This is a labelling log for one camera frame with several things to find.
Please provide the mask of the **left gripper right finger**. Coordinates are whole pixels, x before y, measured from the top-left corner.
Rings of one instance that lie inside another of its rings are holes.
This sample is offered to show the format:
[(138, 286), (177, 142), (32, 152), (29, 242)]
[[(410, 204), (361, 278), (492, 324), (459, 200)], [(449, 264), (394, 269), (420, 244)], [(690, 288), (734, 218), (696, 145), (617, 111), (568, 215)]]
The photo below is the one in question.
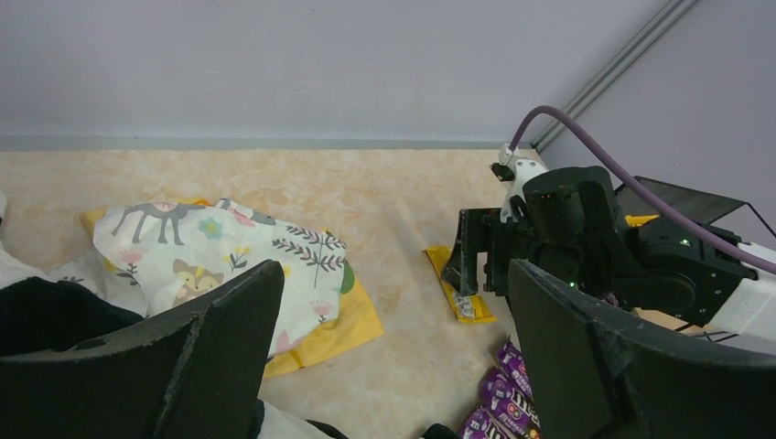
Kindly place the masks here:
[(775, 359), (689, 337), (529, 262), (509, 305), (547, 438), (772, 438)]

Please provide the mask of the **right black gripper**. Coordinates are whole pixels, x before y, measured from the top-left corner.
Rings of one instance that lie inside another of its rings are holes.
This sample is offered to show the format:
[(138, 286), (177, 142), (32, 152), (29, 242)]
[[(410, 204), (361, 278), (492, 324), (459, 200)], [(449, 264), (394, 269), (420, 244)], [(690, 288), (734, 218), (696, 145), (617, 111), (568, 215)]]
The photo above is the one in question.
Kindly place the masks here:
[(603, 298), (631, 275), (627, 224), (609, 173), (601, 166), (564, 167), (532, 177), (496, 208), (463, 209), (442, 279), (462, 295), (506, 295), (513, 260), (526, 260), (580, 291)]

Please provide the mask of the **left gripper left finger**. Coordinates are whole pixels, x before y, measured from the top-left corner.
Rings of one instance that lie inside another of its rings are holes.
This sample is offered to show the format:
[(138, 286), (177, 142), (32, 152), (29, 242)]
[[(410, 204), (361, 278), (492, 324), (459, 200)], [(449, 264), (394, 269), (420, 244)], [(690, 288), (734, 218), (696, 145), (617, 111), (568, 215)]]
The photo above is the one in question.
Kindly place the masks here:
[(1, 435), (256, 437), (284, 282), (267, 260), (99, 347), (1, 355)]

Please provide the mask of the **yellow candy bag barcode side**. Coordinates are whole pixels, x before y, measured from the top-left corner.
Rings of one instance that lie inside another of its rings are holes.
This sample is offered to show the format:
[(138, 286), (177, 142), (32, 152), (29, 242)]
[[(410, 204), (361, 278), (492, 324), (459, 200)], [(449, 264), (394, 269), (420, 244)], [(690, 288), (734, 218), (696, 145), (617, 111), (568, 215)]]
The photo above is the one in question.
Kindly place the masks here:
[(425, 254), (434, 268), (448, 305), (459, 323), (487, 324), (497, 321), (497, 317), (490, 312), (479, 295), (460, 295), (451, 284), (442, 278), (443, 268), (452, 254), (450, 247), (431, 246), (425, 249)]

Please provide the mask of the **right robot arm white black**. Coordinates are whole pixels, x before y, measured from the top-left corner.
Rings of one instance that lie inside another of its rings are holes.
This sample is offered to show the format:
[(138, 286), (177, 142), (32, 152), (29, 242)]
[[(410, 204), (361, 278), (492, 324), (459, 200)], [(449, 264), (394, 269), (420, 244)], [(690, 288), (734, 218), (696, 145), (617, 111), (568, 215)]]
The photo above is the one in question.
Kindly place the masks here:
[(506, 295), (510, 262), (520, 259), (627, 310), (774, 339), (774, 275), (666, 217), (629, 224), (604, 168), (492, 169), (512, 190), (500, 208), (460, 212), (440, 274), (458, 293)]

